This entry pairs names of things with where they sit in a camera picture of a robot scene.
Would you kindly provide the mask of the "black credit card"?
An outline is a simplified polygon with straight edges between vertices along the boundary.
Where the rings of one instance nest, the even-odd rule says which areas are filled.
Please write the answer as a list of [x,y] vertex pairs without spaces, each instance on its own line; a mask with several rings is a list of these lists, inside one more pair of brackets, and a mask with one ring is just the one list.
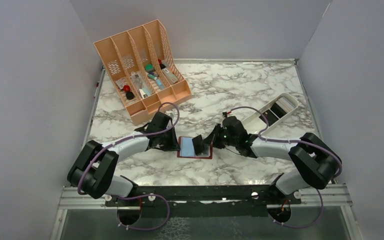
[[206,151],[206,145],[201,134],[192,138],[192,145],[195,156],[201,155]]

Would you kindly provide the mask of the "red leather card holder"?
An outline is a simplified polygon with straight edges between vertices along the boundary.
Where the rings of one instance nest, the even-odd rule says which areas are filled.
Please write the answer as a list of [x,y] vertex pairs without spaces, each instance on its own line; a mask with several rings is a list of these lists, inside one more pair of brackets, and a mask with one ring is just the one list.
[[177,151],[177,157],[185,159],[212,159],[213,147],[207,144],[205,145],[205,152],[195,156],[192,138],[190,136],[180,136],[178,138],[180,150]]

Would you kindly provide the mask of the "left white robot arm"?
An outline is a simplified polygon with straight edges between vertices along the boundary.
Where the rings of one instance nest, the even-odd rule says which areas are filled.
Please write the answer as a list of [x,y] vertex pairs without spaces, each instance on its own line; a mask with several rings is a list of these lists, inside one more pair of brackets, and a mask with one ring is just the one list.
[[150,149],[178,151],[176,124],[176,120],[158,111],[151,122],[126,137],[106,144],[88,141],[68,172],[68,182],[78,187],[82,195],[94,199],[104,195],[118,196],[124,205],[132,205],[137,200],[136,183],[115,175],[118,162]]

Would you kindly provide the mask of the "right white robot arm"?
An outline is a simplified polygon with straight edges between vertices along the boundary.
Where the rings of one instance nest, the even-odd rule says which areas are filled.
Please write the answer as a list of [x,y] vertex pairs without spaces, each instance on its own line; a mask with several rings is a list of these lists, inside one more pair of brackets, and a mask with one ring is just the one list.
[[268,190],[269,199],[280,204],[300,189],[324,189],[342,172],[342,161],[320,138],[307,132],[299,139],[272,139],[248,133],[235,116],[218,123],[203,140],[217,149],[234,147],[241,156],[276,158],[293,162],[295,170],[278,176]]

